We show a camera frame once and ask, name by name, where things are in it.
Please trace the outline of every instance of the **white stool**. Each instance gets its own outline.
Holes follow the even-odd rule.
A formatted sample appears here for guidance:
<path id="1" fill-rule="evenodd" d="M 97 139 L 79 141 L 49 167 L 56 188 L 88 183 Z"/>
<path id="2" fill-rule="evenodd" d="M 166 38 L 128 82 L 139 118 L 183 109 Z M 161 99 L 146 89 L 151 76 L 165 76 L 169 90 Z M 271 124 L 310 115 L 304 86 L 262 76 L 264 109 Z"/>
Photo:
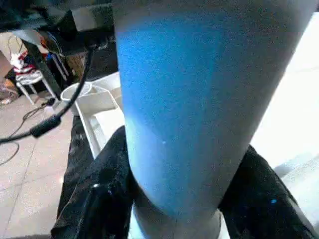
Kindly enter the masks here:
<path id="1" fill-rule="evenodd" d="M 33 93 L 37 94 L 34 86 L 32 84 L 35 84 L 39 81 L 42 81 L 49 91 L 49 93 L 57 100 L 57 97 L 51 87 L 49 86 L 48 82 L 46 79 L 43 77 L 42 73 L 39 70 L 34 71 L 31 74 L 25 74 L 25 75 L 17 75 L 15 77 L 16 79 L 16 86 L 21 89 L 21 91 L 24 93 L 24 95 L 27 97 L 27 99 L 31 102 L 31 104 L 34 105 L 33 100 L 31 99 L 30 95 L 26 91 L 24 86 L 29 86 L 32 90 Z"/>

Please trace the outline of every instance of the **wire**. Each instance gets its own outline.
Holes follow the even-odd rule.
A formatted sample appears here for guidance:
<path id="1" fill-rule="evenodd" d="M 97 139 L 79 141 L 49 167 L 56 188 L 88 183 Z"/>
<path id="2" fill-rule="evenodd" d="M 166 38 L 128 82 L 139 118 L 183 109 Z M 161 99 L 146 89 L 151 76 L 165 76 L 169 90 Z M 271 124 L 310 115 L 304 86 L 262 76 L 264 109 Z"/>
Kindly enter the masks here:
<path id="1" fill-rule="evenodd" d="M 70 101 L 67 103 L 67 105 L 57 114 L 58 117 L 61 117 L 63 116 L 71 107 L 72 105 L 74 104 L 74 102 L 76 101 L 76 98 L 79 96 L 83 86 L 84 86 L 84 83 L 85 83 L 85 80 L 86 80 L 86 76 L 89 72 L 89 69 L 90 69 L 90 65 L 91 65 L 91 61 L 92 61 L 92 51 L 89 51 L 87 57 L 86 57 L 86 62 L 85 62 L 85 68 L 84 68 L 84 71 L 83 71 L 83 74 L 82 74 L 82 78 L 79 82 L 79 85 L 78 87 L 76 88 L 74 94 L 72 95 Z"/>
<path id="2" fill-rule="evenodd" d="M 19 53 L 21 52 L 21 49 L 22 49 L 22 46 L 23 46 L 23 41 L 21 39 L 20 39 L 20 41 L 21 41 L 21 45 L 20 45 L 20 48 L 19 48 Z"/>
<path id="3" fill-rule="evenodd" d="M 44 121 L 40 122 L 39 124 L 37 124 L 36 126 L 32 127 L 30 130 L 28 130 L 24 133 L 21 133 L 21 134 L 15 135 L 15 136 L 11 136 L 11 137 L 9 136 L 6 138 L 0 138 L 0 144 L 8 143 L 8 142 L 15 141 L 18 139 L 22 139 L 22 138 L 28 137 L 30 135 L 33 135 L 34 137 L 38 138 L 38 137 L 42 136 L 43 134 L 45 134 L 46 132 L 48 132 L 49 130 L 54 129 L 55 127 L 59 126 L 61 123 L 61 117 L 63 115 L 65 115 L 65 113 L 72 107 L 72 105 L 76 101 L 76 98 L 79 96 L 79 94 L 84 86 L 87 73 L 88 73 L 90 66 L 91 66 L 92 55 L 93 55 L 92 50 L 89 50 L 87 57 L 86 57 L 85 68 L 84 68 L 84 71 L 82 74 L 82 78 L 79 82 L 79 85 L 76 88 L 74 94 L 72 95 L 70 101 L 58 114 L 52 115 L 51 117 L 45 119 Z"/>
<path id="4" fill-rule="evenodd" d="M 14 35 L 12 34 L 12 35 L 8 38 L 8 42 L 7 42 L 7 45 L 8 45 L 8 48 L 9 48 L 10 60 L 11 60 L 10 40 L 11 40 L 11 38 L 12 38 L 13 36 L 14 36 Z"/>
<path id="5" fill-rule="evenodd" d="M 18 151 L 19 151 L 19 149 L 20 149 L 20 145 L 19 145 L 17 142 L 10 142 L 10 143 L 13 143 L 13 144 L 16 145 L 16 150 L 15 150 L 15 152 L 13 153 L 13 155 L 10 156 L 10 158 L 8 158 L 6 161 L 0 163 L 0 167 L 3 166 L 3 165 L 5 165 L 6 163 L 8 163 L 10 160 L 12 160 L 12 159 L 16 156 L 16 154 L 18 153 Z"/>
<path id="6" fill-rule="evenodd" d="M 37 112 L 39 112 L 40 110 L 44 109 L 46 106 L 52 106 L 55 102 L 55 98 L 50 98 L 47 102 L 42 103 L 41 106 L 27 112 L 23 117 L 22 117 L 22 122 L 19 125 L 19 127 L 12 133 L 10 134 L 10 136 L 8 137 L 9 139 L 13 139 L 13 136 L 21 129 L 21 127 L 23 126 L 23 124 L 32 116 L 34 116 Z M 19 149 L 20 149 L 20 145 L 17 142 L 8 142 L 8 143 L 13 143 L 16 145 L 16 150 L 13 153 L 12 156 L 10 156 L 10 158 L 8 158 L 7 160 L 5 160 L 4 162 L 0 163 L 0 167 L 6 163 L 8 163 L 10 160 L 12 160 L 16 154 L 18 153 Z"/>

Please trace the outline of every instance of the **tile floor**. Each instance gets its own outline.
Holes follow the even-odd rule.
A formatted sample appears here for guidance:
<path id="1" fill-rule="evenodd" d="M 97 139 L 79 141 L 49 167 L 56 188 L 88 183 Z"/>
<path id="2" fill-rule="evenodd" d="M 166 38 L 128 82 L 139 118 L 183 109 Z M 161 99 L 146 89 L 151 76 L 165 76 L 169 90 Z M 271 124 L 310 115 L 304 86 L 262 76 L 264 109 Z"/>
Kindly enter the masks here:
<path id="1" fill-rule="evenodd" d="M 0 135 L 13 132 L 23 115 L 33 108 L 25 96 L 0 108 Z M 45 112 L 39 112 L 25 122 L 20 132 L 45 116 Z M 20 140 L 17 155 L 0 166 L 0 238 L 49 234 L 67 165 L 72 119 L 72 114 L 67 113 L 58 128 L 40 139 Z M 14 151 L 14 144 L 1 145 L 0 163 Z"/>

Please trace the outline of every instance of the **chair leg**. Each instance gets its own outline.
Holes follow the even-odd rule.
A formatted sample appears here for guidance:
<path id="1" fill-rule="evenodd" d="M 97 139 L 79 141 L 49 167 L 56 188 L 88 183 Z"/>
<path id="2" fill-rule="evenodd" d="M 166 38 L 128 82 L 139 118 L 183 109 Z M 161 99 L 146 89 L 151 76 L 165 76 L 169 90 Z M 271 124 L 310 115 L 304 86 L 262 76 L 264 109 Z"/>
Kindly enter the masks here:
<path id="1" fill-rule="evenodd" d="M 50 94 L 57 99 L 55 93 L 53 92 L 53 90 L 51 89 L 51 87 L 49 86 L 48 82 L 43 78 L 42 82 L 44 83 L 45 87 L 48 89 L 48 91 L 50 92 Z"/>
<path id="2" fill-rule="evenodd" d="M 31 88 L 31 90 L 32 90 L 32 92 L 34 93 L 34 94 L 38 94 L 38 92 L 35 90 L 35 88 L 34 88 L 34 86 L 33 85 L 29 85 L 29 87 Z"/>
<path id="3" fill-rule="evenodd" d="M 32 105 L 34 105 L 34 102 L 30 98 L 30 95 L 26 91 L 25 87 L 22 84 L 20 84 L 20 83 L 17 83 L 16 86 L 18 86 L 21 89 L 21 91 L 25 95 L 25 97 L 31 102 Z"/>

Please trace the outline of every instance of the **white plastic tray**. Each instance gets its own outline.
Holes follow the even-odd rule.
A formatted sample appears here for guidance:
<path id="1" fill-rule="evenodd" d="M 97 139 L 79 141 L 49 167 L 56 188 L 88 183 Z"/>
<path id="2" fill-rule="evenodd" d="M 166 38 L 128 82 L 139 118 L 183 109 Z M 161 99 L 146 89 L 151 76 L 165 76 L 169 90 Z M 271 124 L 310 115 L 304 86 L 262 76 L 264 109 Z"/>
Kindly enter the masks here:
<path id="1" fill-rule="evenodd" d="M 94 93 L 77 99 L 75 105 L 95 159 L 112 134 L 124 125 L 120 74 L 92 82 Z"/>

